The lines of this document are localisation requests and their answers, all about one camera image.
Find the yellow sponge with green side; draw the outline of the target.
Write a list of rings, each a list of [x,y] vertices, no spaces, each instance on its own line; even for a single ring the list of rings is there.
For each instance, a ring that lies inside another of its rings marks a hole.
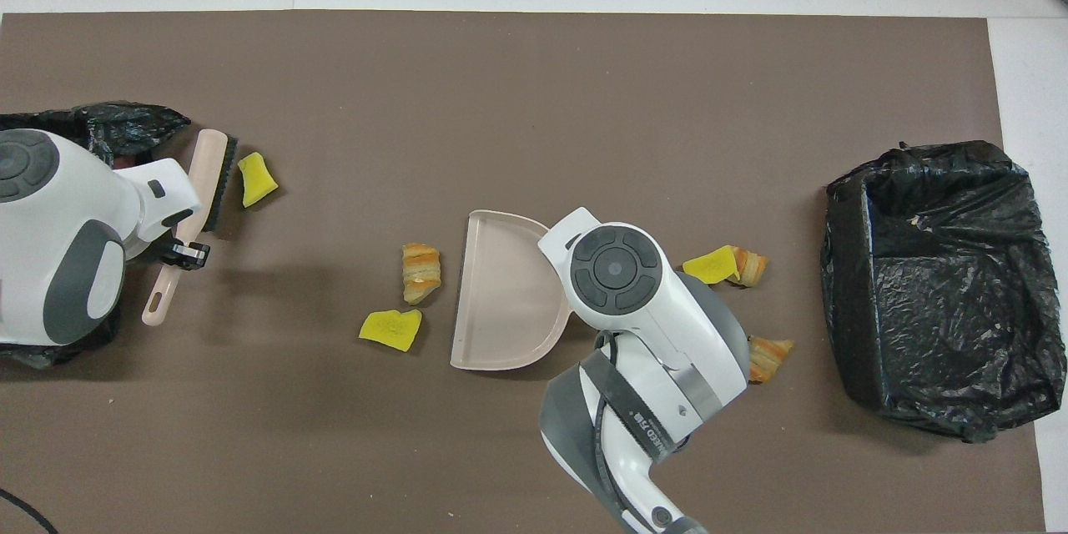
[[[724,245],[695,258],[686,260],[682,264],[684,273],[697,278],[706,285],[714,285],[738,276],[738,263],[735,248]]]

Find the brown table mat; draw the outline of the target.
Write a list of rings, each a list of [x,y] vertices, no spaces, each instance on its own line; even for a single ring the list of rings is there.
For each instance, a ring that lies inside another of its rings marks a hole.
[[[965,444],[850,400],[824,329],[824,185],[911,145],[999,143],[980,18],[240,12],[7,14],[0,113],[130,100],[257,150],[161,326],[131,272],[117,339],[53,370],[0,362],[0,489],[66,534],[619,534],[551,458],[537,363],[451,367],[468,214],[584,206],[672,264],[736,244],[720,288],[785,367],[656,483],[710,531],[1045,529],[1034,431]],[[441,286],[403,299],[403,245]],[[411,350],[359,340],[418,309]]]

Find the beige plastic dustpan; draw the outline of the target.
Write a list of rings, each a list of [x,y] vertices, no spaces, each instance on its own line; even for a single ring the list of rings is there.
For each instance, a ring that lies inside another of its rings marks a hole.
[[[571,307],[538,246],[548,230],[518,214],[469,213],[451,367],[523,368],[556,347]]]

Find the crumpled black trash bag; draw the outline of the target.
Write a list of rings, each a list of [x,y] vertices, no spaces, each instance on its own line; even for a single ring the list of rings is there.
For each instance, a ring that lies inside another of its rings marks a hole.
[[[0,131],[38,128],[56,134],[90,151],[112,169],[119,169],[115,166],[119,158],[136,158],[156,150],[188,124],[189,119],[175,109],[143,103],[92,103],[37,113],[0,114]],[[33,368],[47,368],[85,349],[109,343],[115,333],[117,307],[100,326],[75,344],[53,348],[0,345],[0,360],[16,360]]]

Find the striped croissant piece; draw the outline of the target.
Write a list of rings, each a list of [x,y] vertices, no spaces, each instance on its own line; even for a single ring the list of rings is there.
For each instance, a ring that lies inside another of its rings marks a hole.
[[[767,256],[759,255],[759,253],[748,251],[741,246],[729,245],[733,261],[735,261],[736,272],[731,274],[726,280],[731,284],[739,285],[745,288],[753,288],[758,286],[764,271],[767,270],[769,258]]]
[[[778,374],[779,367],[786,361],[787,356],[794,351],[796,341],[794,340],[770,340],[759,336],[749,336],[748,347],[750,347],[750,370],[748,371],[748,383],[763,384],[771,381]]]

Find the rectangular bin with black bag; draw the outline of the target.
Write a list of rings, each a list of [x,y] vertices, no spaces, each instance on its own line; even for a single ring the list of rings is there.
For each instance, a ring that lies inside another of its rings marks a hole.
[[[901,146],[824,197],[824,324],[851,400],[965,443],[1061,409],[1058,283],[1025,169],[987,141]]]

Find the beige hand brush black bristles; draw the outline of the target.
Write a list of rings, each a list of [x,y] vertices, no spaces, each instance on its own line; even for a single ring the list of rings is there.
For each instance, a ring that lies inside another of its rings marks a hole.
[[[199,131],[188,177],[197,195],[202,200],[202,208],[177,223],[174,230],[177,241],[197,242],[197,238],[209,222],[216,197],[220,187],[224,187],[224,180],[229,176],[229,164],[232,163],[234,150],[236,141],[227,134],[216,128],[202,128]],[[180,274],[185,271],[169,263],[164,263],[160,268],[142,312],[141,319],[145,325],[163,324]]]

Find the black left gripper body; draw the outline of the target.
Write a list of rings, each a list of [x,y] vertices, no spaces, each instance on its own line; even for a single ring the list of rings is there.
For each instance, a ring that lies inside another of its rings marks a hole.
[[[125,265],[131,269],[134,267],[142,267],[142,265],[162,264],[164,255],[170,252],[172,246],[172,237],[159,237],[146,246],[144,251],[138,253],[137,256],[126,260]]]

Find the croissant piece pale underside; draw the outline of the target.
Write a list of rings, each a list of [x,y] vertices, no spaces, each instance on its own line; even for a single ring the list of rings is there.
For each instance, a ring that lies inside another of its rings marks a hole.
[[[441,256],[429,244],[403,245],[403,299],[419,305],[441,286]]]

